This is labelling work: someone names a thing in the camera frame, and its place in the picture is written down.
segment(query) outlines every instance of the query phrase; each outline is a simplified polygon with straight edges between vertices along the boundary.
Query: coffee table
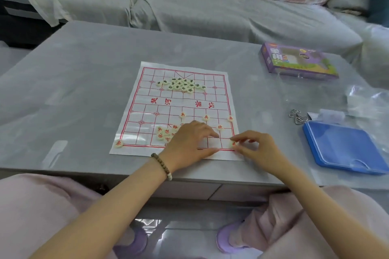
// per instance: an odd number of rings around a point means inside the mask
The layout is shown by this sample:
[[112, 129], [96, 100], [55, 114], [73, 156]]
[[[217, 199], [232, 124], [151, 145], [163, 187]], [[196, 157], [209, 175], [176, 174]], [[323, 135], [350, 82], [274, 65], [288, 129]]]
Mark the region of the coffee table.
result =
[[[109, 155], [141, 61], [228, 72], [240, 131], [270, 133], [281, 150], [320, 185], [389, 189], [372, 176], [316, 165], [290, 109], [345, 110], [348, 85], [367, 83], [340, 56], [340, 79], [299, 80], [268, 73], [261, 45], [95, 23], [67, 23], [0, 77], [0, 169], [59, 175], [124, 176], [145, 161]], [[281, 186], [247, 161], [204, 160], [175, 180]]]

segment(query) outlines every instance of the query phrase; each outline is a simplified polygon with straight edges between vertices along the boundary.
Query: blue plastic box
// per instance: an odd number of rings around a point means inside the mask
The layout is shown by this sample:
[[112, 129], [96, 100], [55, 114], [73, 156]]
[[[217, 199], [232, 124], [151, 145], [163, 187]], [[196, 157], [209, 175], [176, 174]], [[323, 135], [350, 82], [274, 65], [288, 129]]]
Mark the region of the blue plastic box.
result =
[[318, 165], [366, 174], [389, 173], [389, 167], [366, 131], [320, 121], [303, 130]]

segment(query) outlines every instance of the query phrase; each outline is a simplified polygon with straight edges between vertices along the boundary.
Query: beaded bracelet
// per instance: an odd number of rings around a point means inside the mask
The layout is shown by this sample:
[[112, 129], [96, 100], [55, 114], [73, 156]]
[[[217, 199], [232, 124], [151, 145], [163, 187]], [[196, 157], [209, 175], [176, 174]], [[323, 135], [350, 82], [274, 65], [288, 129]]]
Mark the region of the beaded bracelet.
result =
[[163, 170], [166, 172], [166, 175], [168, 175], [168, 180], [172, 181], [173, 179], [172, 174], [170, 173], [169, 169], [166, 167], [165, 163], [161, 160], [161, 158], [156, 153], [152, 153], [151, 157], [153, 157], [158, 161], [158, 163], [162, 166]]

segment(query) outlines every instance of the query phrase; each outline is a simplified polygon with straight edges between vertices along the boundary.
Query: round game piece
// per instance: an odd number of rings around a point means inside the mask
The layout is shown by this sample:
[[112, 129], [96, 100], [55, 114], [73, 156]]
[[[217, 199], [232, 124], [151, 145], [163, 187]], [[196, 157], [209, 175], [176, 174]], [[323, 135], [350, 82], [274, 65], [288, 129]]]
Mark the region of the round game piece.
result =
[[124, 144], [123, 140], [118, 139], [117, 141], [115, 141], [115, 148], [116, 149], [121, 148], [123, 147], [123, 144]]

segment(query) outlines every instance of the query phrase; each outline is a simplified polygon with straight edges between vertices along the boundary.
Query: forearm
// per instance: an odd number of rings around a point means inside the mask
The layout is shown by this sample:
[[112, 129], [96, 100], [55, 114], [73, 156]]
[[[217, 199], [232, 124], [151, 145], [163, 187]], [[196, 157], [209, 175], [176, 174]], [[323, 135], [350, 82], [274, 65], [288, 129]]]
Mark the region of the forearm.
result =
[[56, 233], [30, 259], [105, 258], [153, 192], [166, 179], [150, 159], [74, 222]]
[[291, 166], [280, 179], [295, 194], [340, 259], [383, 259], [389, 247], [365, 229], [300, 169]]

